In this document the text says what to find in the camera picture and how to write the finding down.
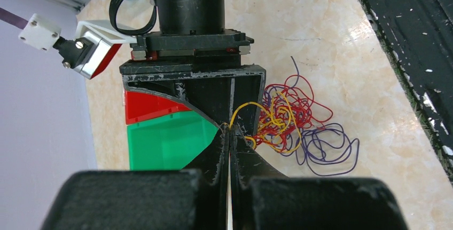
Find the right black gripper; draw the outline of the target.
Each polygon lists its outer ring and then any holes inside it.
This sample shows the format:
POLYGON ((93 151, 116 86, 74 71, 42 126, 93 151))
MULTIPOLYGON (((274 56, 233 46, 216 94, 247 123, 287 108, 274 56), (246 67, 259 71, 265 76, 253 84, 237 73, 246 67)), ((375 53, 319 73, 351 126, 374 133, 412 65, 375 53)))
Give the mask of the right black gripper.
MULTIPOLYGON (((252 38, 234 29, 220 34, 151 32, 138 36, 130 46, 135 58, 119 68, 124 90, 183 104, 219 126, 229 122, 241 105, 262 102, 265 70, 241 63, 253 43, 252 38), (215 78, 222 76, 237 76, 235 86, 231 78, 215 78)), ((233 125, 239 126, 244 135, 253 136, 259 111, 257 105, 244 106, 236 113, 233 125)))

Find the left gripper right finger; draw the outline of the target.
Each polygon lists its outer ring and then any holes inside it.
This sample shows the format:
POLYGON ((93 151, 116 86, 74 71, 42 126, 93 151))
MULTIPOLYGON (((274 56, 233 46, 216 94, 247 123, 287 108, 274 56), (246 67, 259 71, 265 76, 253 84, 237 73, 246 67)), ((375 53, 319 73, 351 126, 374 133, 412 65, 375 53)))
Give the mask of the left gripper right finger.
POLYGON ((286 177, 259 155, 238 126, 229 130, 233 229, 265 229, 280 208, 276 181, 286 177))

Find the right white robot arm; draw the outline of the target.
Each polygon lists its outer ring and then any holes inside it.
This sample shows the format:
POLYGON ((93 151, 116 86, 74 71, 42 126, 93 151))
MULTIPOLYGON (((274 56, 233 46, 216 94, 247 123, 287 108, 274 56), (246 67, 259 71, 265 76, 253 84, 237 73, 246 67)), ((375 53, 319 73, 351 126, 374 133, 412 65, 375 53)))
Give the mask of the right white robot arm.
POLYGON ((134 59, 120 67, 124 89, 167 98, 196 111, 215 125, 232 122, 256 134, 264 68, 243 65, 254 40, 225 27, 224 0, 153 0, 149 22, 126 30, 116 21, 123 0, 111 0, 109 19, 130 35, 134 59))

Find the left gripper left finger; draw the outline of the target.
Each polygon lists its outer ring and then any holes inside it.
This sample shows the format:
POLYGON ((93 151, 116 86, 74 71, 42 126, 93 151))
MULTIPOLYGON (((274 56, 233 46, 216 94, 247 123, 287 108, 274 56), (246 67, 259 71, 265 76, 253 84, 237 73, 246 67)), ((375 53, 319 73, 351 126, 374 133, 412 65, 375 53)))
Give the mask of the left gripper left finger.
POLYGON ((229 189, 229 134, 226 125, 184 169, 197 173, 194 229, 227 229, 229 189))

